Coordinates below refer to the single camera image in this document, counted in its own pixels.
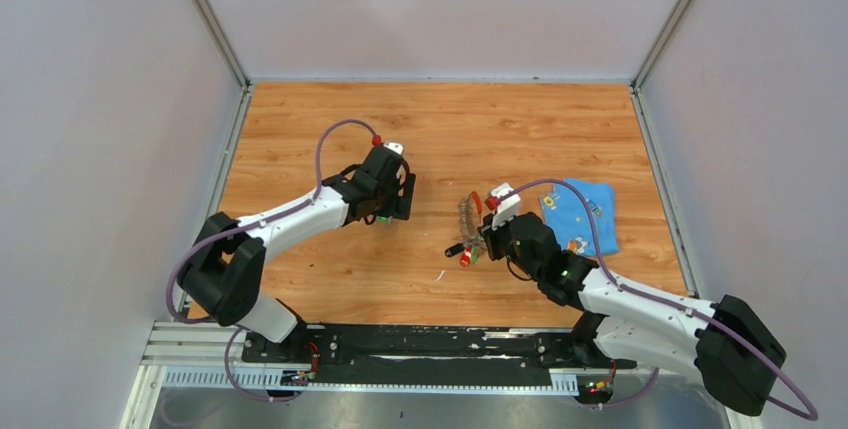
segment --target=wooden table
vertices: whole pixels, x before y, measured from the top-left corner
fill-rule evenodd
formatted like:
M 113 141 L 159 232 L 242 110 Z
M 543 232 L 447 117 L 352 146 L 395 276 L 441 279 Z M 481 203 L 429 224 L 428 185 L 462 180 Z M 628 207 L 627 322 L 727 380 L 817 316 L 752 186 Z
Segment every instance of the wooden table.
M 613 270 L 677 294 L 683 278 L 624 85 L 262 83 L 253 96 L 221 209 L 237 217 L 310 192 L 314 151 L 333 122 L 361 118 L 402 142 L 418 175 L 412 217 L 349 225 L 265 267 L 263 290 L 308 321 L 571 326 L 579 313 L 487 258 L 462 268 L 458 201 L 502 182 L 543 177 L 606 181 L 616 191 L 621 251 Z M 360 163 L 370 135 L 345 126 L 324 145 L 323 171 Z M 541 214 L 538 195 L 522 211 Z M 199 308 L 192 315 L 200 314 Z

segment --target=blue cloth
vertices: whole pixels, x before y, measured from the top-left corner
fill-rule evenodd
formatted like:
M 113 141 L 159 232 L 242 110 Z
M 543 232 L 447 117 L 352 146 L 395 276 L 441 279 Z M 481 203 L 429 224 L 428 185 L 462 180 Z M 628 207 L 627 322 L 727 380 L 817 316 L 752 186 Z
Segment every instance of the blue cloth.
M 598 229 L 598 242 L 604 254 L 618 252 L 618 240 L 615 236 L 615 191 L 607 183 L 592 183 L 579 179 L 564 179 L 576 187 L 588 199 L 595 226 Z M 586 210 L 580 199 L 566 187 L 554 184 L 554 191 L 539 198 L 545 224 L 551 227 L 557 242 L 563 249 L 586 256 L 595 256 L 592 242 L 592 230 L 589 226 Z

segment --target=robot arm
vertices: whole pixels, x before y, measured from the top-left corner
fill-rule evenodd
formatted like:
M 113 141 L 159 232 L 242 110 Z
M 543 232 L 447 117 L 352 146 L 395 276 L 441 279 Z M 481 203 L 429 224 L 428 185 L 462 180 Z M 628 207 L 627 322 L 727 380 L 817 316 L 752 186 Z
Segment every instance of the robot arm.
M 491 194 L 499 198 L 511 191 L 504 184 Z M 745 302 L 732 296 L 720 303 L 681 297 L 605 272 L 597 262 L 562 250 L 539 216 L 519 215 L 519 203 L 518 195 L 509 196 L 483 219 L 479 233 L 489 258 L 507 258 L 548 299 L 583 311 L 570 349 L 585 364 L 637 361 L 702 384 L 737 412 L 762 412 L 775 374 L 718 328 L 693 317 L 694 310 L 721 321 L 782 366 L 786 352 Z
M 394 142 L 374 146 L 361 165 L 324 179 L 320 191 L 238 220 L 224 213 L 211 216 L 198 241 L 237 227 L 256 227 L 198 251 L 183 266 L 177 282 L 221 326 L 238 324 L 279 343 L 300 318 L 260 292 L 265 263 L 305 239 L 355 221 L 409 219 L 414 186 L 403 146 Z M 231 255 L 229 261 L 225 255 Z

